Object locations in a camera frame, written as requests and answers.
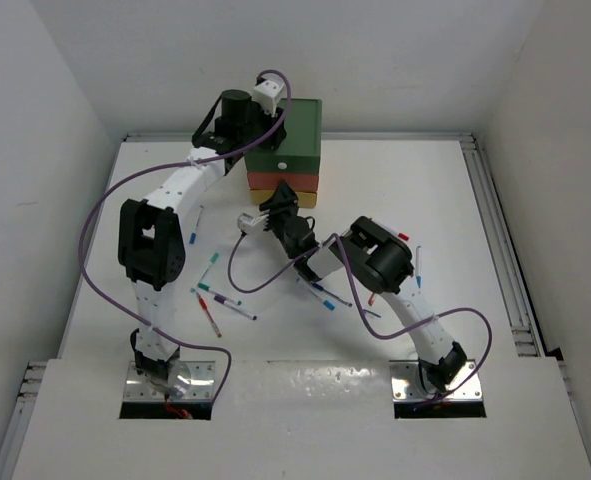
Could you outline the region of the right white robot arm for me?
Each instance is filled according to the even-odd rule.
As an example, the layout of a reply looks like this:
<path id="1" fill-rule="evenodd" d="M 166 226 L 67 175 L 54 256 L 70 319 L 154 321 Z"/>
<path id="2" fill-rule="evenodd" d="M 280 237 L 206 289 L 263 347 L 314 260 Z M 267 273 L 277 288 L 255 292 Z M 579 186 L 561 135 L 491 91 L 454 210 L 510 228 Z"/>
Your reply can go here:
<path id="1" fill-rule="evenodd" d="M 344 268 L 350 285 L 359 283 L 380 296 L 410 335 L 429 384 L 439 393 L 447 391 L 466 354 L 423 297 L 411 250 L 398 235 L 360 216 L 346 232 L 320 243 L 309 221 L 299 215 L 295 191 L 284 181 L 259 210 L 267 216 L 265 229 L 278 239 L 303 280 L 319 282 Z"/>

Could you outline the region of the red gel pen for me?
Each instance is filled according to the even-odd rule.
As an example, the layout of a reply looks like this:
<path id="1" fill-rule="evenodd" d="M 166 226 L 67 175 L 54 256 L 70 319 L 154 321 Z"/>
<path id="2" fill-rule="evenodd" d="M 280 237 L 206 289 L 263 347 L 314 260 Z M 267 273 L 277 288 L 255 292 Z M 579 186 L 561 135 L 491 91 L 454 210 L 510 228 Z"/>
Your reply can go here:
<path id="1" fill-rule="evenodd" d="M 222 333 L 217 325 L 217 323 L 215 322 L 209 307 L 207 305 L 207 303 L 205 302 L 205 300 L 203 299 L 203 297 L 199 294 L 199 292 L 195 291 L 194 292 L 196 299 L 200 305 L 200 308 L 202 309 L 202 311 L 204 312 L 212 330 L 214 331 L 214 334 L 216 335 L 217 338 L 222 338 Z"/>

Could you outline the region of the light blue capped pen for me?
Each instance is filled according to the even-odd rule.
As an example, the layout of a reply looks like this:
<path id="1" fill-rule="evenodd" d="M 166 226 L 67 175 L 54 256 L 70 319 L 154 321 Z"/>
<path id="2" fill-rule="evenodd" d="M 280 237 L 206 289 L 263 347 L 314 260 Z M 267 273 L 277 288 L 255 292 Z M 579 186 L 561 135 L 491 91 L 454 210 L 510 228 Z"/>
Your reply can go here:
<path id="1" fill-rule="evenodd" d="M 330 310 L 330 311 L 334 311 L 335 310 L 335 305 L 330 302 L 329 300 L 325 299 L 323 296 L 321 296 L 318 291 L 309 283 L 302 281 L 301 279 L 297 279 L 298 283 L 304 287 L 306 289 L 307 292 L 309 292 L 320 304 L 322 304 L 326 309 Z"/>

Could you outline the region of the teal capped white pen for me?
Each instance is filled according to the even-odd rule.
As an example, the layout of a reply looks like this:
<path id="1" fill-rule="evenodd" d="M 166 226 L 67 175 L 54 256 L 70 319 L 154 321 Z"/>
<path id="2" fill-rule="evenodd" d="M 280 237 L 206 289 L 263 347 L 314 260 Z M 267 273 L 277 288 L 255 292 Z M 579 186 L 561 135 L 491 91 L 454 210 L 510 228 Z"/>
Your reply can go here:
<path id="1" fill-rule="evenodd" d="M 213 255 L 209 259 L 208 264 L 205 267 L 204 271 L 199 276 L 199 278 L 194 283 L 194 285 L 190 288 L 190 291 L 191 292 L 195 292 L 195 290 L 197 289 L 198 285 L 200 283 L 203 283 L 203 281 L 205 280 L 205 277 L 207 276 L 207 274 L 209 273 L 209 271 L 212 269 L 212 267 L 215 265 L 215 263 L 217 262 L 218 259 L 219 259 L 219 252 L 213 253 Z"/>

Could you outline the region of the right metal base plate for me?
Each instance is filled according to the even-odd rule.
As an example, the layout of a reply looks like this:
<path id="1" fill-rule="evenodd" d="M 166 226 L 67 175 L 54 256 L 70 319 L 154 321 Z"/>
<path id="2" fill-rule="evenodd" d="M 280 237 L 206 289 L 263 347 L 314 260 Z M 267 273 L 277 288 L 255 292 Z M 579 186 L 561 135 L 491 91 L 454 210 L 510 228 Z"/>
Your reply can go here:
<path id="1" fill-rule="evenodd" d="M 450 384 L 446 386 L 447 401 L 481 401 L 483 392 L 476 362 L 467 360 Z M 389 363 L 392 396 L 395 403 L 412 404 L 435 396 L 437 389 L 428 382 L 416 360 L 391 361 Z"/>

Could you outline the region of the green top drawer unit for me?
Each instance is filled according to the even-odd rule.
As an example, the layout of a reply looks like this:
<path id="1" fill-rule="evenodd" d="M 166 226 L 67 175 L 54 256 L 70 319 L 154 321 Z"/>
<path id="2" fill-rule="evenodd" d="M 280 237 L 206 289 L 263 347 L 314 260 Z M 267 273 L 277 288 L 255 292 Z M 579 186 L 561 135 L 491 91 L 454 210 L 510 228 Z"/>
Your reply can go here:
<path id="1" fill-rule="evenodd" d="M 257 147 L 246 154 L 251 173 L 317 175 L 321 164 L 322 101 L 293 99 L 283 124 L 286 138 L 274 150 Z"/>

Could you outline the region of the teal capped marker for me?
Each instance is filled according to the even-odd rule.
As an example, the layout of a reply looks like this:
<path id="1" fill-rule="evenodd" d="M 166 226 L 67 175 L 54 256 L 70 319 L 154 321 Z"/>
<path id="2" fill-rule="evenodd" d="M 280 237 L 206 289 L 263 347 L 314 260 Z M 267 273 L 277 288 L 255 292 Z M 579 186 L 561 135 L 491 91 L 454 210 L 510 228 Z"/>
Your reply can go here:
<path id="1" fill-rule="evenodd" d="M 214 297 L 220 298 L 220 299 L 222 299 L 224 301 L 228 301 L 229 303 L 232 303 L 233 305 L 236 305 L 236 306 L 241 306 L 242 305 L 242 301 L 237 300 L 237 299 L 230 298 L 230 297 L 226 296 L 225 294 L 223 294 L 223 293 L 215 290 L 214 288 L 212 288 L 211 286 L 209 286 L 207 284 L 204 284 L 202 282 L 199 282 L 197 284 L 197 287 L 199 289 L 207 292 L 207 293 L 210 293 Z"/>

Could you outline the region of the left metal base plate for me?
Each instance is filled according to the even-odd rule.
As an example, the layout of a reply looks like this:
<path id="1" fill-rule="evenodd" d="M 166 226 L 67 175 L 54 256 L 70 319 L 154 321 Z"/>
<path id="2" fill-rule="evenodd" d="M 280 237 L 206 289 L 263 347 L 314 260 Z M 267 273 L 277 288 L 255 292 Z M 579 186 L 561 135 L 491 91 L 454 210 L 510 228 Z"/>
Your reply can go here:
<path id="1" fill-rule="evenodd" d="M 212 361 L 176 361 L 167 380 L 155 379 L 129 363 L 122 399 L 125 402 L 210 402 L 215 388 L 215 363 Z"/>

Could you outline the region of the metal base plate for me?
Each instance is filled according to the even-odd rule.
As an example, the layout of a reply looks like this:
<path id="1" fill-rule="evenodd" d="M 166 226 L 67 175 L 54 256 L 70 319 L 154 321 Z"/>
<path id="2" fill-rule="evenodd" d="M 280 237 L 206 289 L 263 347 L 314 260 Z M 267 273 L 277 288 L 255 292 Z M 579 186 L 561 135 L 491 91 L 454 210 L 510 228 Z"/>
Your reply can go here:
<path id="1" fill-rule="evenodd" d="M 483 392 L 476 362 L 467 360 L 450 384 L 446 386 L 447 401 L 481 401 Z M 437 389 L 428 382 L 416 360 L 391 361 L 389 363 L 392 396 L 395 403 L 412 404 L 435 396 Z"/>
<path id="2" fill-rule="evenodd" d="M 129 363 L 122 399 L 125 402 L 210 402 L 215 388 L 215 363 L 212 361 L 176 361 L 167 380 L 155 379 Z"/>

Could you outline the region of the dark blue pen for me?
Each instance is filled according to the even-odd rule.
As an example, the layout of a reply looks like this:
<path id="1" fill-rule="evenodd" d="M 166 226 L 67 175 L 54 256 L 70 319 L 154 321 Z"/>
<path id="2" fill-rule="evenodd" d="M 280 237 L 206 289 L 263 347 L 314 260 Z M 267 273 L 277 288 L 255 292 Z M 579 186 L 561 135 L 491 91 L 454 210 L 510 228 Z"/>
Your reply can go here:
<path id="1" fill-rule="evenodd" d="M 347 307 L 352 307 L 353 306 L 353 303 L 351 301 L 346 300 L 346 299 L 343 299 L 342 297 L 340 297 L 340 296 L 332 293 L 330 290 L 328 290 L 327 288 L 323 287 L 319 283 L 313 282 L 313 283 L 311 283 L 311 285 L 316 290 L 321 291 L 322 293 L 326 294 L 327 296 L 331 297 L 332 299 L 335 299 L 340 304 L 345 305 Z"/>

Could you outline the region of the blue capped white marker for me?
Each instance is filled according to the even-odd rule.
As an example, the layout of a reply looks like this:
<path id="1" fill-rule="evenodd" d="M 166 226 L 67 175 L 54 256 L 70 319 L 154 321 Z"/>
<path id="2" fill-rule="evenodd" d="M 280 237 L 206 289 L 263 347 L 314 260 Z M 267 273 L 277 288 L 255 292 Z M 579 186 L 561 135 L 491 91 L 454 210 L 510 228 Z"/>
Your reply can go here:
<path id="1" fill-rule="evenodd" d="M 418 245 L 415 251 L 415 278 L 419 289 L 422 288 L 422 246 Z"/>

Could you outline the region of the blue capped marker left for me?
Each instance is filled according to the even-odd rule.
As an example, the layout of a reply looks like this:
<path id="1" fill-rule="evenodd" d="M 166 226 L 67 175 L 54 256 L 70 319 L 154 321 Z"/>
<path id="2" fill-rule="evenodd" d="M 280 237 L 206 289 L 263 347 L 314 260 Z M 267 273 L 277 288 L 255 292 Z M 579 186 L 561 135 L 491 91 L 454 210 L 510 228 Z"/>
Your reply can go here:
<path id="1" fill-rule="evenodd" d="M 204 206 L 203 205 L 199 205 L 198 209 L 197 209 L 197 213 L 196 213 L 196 218 L 195 218 L 195 222 L 193 225 L 193 229 L 191 231 L 190 237 L 189 237 L 189 245 L 194 245 L 196 242 L 196 238 L 197 238 L 197 234 L 199 232 L 199 226 L 200 226 L 200 222 L 201 222 L 201 218 L 204 212 Z"/>

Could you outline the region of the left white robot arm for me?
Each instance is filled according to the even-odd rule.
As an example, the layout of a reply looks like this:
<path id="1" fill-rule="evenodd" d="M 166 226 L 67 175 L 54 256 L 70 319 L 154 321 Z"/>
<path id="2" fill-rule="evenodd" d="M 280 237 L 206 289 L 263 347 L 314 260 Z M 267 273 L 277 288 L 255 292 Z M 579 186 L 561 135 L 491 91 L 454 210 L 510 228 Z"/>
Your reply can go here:
<path id="1" fill-rule="evenodd" d="M 131 335 L 136 368 L 154 382 L 169 382 L 179 346 L 155 332 L 172 319 L 171 284 L 186 260 L 181 219 L 210 186 L 243 157 L 240 150 L 258 141 L 271 150 L 286 137 L 274 125 L 283 109 L 286 88 L 264 79 L 250 93 L 229 89 L 220 94 L 192 136 L 186 165 L 140 201 L 120 209 L 118 262 L 132 281 L 139 316 L 149 322 Z"/>

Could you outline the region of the purple capped marker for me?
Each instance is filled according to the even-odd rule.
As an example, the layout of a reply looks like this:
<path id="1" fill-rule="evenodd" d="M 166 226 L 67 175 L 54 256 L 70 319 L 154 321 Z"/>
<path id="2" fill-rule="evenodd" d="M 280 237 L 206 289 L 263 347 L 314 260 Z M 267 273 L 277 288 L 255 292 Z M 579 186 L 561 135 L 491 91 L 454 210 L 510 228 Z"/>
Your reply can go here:
<path id="1" fill-rule="evenodd" d="M 237 314 L 239 314 L 239 315 L 241 315 L 241 316 L 243 316 L 243 317 L 245 317 L 245 318 L 247 318 L 249 320 L 252 320 L 252 321 L 256 321 L 257 320 L 257 316 L 255 314 L 253 314 L 253 313 L 251 313 L 251 312 L 249 312 L 247 310 L 244 310 L 239 305 L 236 305 L 234 302 L 230 301 L 229 299 L 227 299 L 227 298 L 225 298 L 225 297 L 223 297 L 221 295 L 215 295 L 214 296 L 214 300 L 217 303 L 225 306 L 226 308 L 228 308 L 228 309 L 236 312 Z"/>

